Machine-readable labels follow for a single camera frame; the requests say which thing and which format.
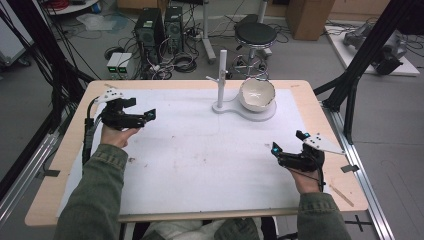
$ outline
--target wooden table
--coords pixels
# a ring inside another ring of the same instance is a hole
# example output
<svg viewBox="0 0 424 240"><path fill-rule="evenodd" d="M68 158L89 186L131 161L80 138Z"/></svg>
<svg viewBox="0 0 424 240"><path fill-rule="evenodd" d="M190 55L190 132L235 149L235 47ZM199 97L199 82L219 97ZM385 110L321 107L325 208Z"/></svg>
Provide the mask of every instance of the wooden table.
<svg viewBox="0 0 424 240"><path fill-rule="evenodd" d="M226 89L238 89L243 81L229 80ZM274 80L271 81L276 89L289 89L296 101L298 110L303 118L309 133L321 133L333 143L337 139L333 130L319 105L311 86L301 80ZM59 170L58 177L46 177L31 205L25 218L29 226L56 225L56 213L65 190L65 185L72 164L78 154L83 140L84 118L89 102L101 95L107 88L119 89L217 89L216 83L207 80L168 80L168 81L95 81L90 83L83 99L72 119L68 131L54 157L50 169ZM367 200L358 185L352 172L343 173L341 167L348 164L342 155L328 153L324 164L324 175L329 184L332 195L341 211L363 211L368 208ZM247 212L215 212L196 214L172 214L149 216L148 220L172 219L210 219L227 218L236 216L277 216L294 215L296 211L284 209L270 209ZM120 221L145 221L143 217L126 216Z"/></svg>

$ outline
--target black stool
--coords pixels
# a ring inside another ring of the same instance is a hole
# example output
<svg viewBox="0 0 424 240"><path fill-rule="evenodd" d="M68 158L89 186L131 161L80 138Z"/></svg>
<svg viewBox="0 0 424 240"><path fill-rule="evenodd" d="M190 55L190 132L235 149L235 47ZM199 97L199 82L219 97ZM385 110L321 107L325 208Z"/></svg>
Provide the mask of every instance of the black stool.
<svg viewBox="0 0 424 240"><path fill-rule="evenodd" d="M256 56L256 50L269 48L274 44L277 39L275 30L263 23L248 22L237 26L235 37L241 46L249 47L250 51L247 60L243 55L234 59L234 70L246 78L268 80L268 66L264 58Z"/></svg>

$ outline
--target green jacket sleeve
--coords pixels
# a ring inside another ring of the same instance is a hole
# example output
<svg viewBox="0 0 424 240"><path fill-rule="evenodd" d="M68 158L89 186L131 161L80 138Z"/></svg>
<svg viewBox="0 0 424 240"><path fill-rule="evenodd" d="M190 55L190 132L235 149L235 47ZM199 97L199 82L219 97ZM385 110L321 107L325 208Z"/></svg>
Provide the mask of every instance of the green jacket sleeve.
<svg viewBox="0 0 424 240"><path fill-rule="evenodd" d="M54 239L118 239L127 158L118 147L99 145L59 217Z"/></svg>
<svg viewBox="0 0 424 240"><path fill-rule="evenodd" d="M327 193L300 196L297 230L299 240L351 239L339 208Z"/></svg>

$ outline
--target white bowl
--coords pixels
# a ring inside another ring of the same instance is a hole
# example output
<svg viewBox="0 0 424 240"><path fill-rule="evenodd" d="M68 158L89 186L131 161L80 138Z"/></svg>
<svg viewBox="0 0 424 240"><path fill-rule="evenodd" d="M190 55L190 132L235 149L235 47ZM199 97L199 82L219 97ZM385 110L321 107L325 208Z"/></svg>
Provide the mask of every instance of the white bowl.
<svg viewBox="0 0 424 240"><path fill-rule="evenodd" d="M248 78L240 87L239 101L250 111L263 112L275 99L275 88L268 81Z"/></svg>

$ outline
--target white plug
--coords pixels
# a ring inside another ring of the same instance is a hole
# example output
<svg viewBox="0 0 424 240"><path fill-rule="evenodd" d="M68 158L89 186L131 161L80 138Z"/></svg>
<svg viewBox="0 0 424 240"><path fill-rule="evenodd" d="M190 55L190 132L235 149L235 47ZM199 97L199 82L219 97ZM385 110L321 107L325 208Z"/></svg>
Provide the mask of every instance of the white plug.
<svg viewBox="0 0 424 240"><path fill-rule="evenodd" d="M102 95L100 95L94 102L99 104L99 103L109 102L109 101L122 98L122 97L124 97L124 94L122 92L118 91L116 88L109 88Z"/></svg>
<svg viewBox="0 0 424 240"><path fill-rule="evenodd" d="M159 65L154 65L150 67L150 70L157 72L159 70L160 66Z"/></svg>

